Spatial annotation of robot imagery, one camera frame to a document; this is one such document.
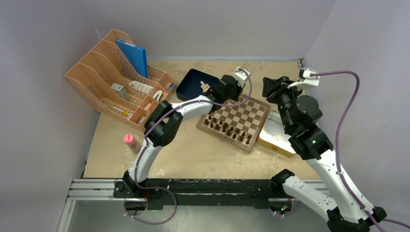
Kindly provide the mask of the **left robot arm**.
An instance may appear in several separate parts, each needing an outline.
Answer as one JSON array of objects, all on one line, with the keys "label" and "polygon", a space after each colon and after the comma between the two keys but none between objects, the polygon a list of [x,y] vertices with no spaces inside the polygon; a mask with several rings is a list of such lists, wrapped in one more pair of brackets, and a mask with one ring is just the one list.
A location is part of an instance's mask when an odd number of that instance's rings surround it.
[{"label": "left robot arm", "polygon": [[224,75],[202,95],[180,103],[161,101],[145,122],[144,140],[136,161],[123,175],[125,191],[133,198],[144,193],[149,170],[159,152],[175,138],[181,123],[192,117],[207,115],[225,107],[228,100],[237,102],[247,76]]}]

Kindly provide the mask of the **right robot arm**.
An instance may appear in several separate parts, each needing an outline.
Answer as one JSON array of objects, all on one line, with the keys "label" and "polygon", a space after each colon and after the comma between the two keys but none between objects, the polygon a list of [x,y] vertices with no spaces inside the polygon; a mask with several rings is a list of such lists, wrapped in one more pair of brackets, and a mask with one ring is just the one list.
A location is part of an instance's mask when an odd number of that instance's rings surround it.
[{"label": "right robot arm", "polygon": [[309,187],[293,172],[283,170],[272,177],[271,190],[279,197],[297,198],[320,215],[333,232],[367,232],[386,218],[355,186],[337,160],[333,144],[317,126],[322,116],[317,100],[304,95],[288,77],[263,79],[262,96],[278,106],[284,132],[302,160],[320,177],[329,191],[325,195]]}]

